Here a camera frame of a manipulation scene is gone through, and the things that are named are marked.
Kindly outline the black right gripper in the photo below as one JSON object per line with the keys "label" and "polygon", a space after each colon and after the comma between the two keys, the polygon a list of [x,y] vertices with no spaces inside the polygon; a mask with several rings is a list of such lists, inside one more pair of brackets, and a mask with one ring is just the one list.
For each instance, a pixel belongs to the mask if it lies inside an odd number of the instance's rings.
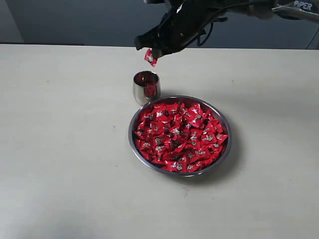
{"label": "black right gripper", "polygon": [[205,28],[215,18],[218,8],[213,2],[183,2],[172,16],[158,27],[134,39],[136,50],[151,48],[153,58],[180,52],[207,34]]}

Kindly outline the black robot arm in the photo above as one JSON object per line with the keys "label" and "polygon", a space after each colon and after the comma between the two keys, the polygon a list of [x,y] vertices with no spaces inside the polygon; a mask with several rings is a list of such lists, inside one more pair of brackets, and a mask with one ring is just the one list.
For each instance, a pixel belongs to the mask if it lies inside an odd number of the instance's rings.
{"label": "black robot arm", "polygon": [[165,0],[168,12],[160,23],[135,38],[137,50],[150,48],[152,56],[159,59],[177,53],[196,42],[202,46],[209,37],[205,27],[225,22],[225,13],[234,12],[258,19],[270,19],[277,15],[289,20],[319,21],[317,0]]}

